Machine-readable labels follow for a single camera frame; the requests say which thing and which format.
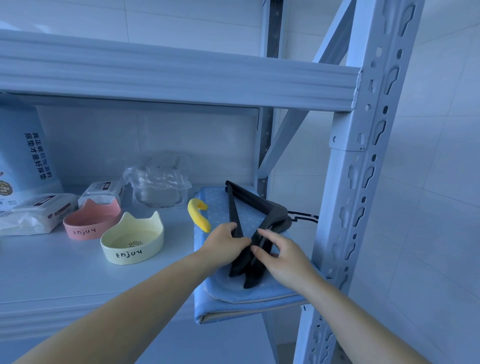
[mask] left hand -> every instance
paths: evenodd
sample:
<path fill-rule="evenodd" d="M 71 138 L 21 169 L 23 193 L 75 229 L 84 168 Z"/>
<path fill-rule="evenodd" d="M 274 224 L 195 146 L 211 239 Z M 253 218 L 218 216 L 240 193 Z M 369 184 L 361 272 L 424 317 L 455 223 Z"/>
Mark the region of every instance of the left hand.
<path fill-rule="evenodd" d="M 236 227 L 235 222 L 217 226 L 198 250 L 199 253 L 204 254 L 213 270 L 233 262 L 240 252 L 252 242 L 247 237 L 232 238 L 232 230 Z"/>

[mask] hand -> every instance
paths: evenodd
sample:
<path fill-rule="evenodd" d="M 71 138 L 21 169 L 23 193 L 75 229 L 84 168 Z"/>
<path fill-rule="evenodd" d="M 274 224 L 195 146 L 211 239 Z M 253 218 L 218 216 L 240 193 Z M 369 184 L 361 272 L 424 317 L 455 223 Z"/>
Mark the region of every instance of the hand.
<path fill-rule="evenodd" d="M 232 238 L 235 222 L 221 224 L 213 230 L 198 252 L 205 254 L 213 270 L 233 262 L 240 252 L 250 245 L 250 238 Z"/>
<path fill-rule="evenodd" d="M 258 233 L 276 245 L 280 254 L 275 258 L 262 248 L 251 246 L 253 254 L 277 281 L 291 290 L 304 294 L 302 292 L 309 283 L 318 279 L 319 275 L 302 249 L 293 240 L 276 232 L 258 229 Z"/>

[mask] clear plastic wrap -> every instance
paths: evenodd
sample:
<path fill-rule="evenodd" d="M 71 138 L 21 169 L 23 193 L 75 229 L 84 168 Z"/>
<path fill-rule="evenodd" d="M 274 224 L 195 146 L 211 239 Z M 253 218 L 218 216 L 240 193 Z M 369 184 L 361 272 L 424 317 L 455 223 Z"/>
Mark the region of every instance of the clear plastic wrap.
<path fill-rule="evenodd" d="M 190 158 L 183 154 L 150 154 L 128 167 L 123 177 L 132 185 L 135 204 L 151 208 L 184 206 L 192 187 L 188 180 L 191 165 Z"/>

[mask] ceramic pet bowl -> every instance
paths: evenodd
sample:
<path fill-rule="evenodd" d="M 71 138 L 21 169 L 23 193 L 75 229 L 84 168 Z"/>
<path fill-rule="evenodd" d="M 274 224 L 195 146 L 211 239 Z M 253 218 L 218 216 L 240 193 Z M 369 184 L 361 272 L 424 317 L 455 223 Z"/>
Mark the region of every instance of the ceramic pet bowl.
<path fill-rule="evenodd" d="M 117 199 L 109 205 L 99 205 L 88 199 L 80 209 L 63 220 L 63 225 L 71 239 L 98 239 L 117 224 L 120 217 L 121 208 Z"/>
<path fill-rule="evenodd" d="M 105 257 L 111 263 L 139 263 L 153 257 L 163 246 L 163 224 L 158 211 L 151 218 L 134 218 L 125 212 L 120 222 L 101 237 Z"/>

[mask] yellow cat bowl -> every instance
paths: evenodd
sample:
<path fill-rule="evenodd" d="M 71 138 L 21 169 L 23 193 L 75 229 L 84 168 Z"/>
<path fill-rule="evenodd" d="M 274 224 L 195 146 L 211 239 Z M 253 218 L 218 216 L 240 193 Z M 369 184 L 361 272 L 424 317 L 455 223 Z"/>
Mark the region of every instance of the yellow cat bowl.
<path fill-rule="evenodd" d="M 100 238 L 103 253 L 114 264 L 140 263 L 163 246 L 163 224 L 158 211 L 151 218 L 134 218 L 125 212 L 119 223 Z"/>

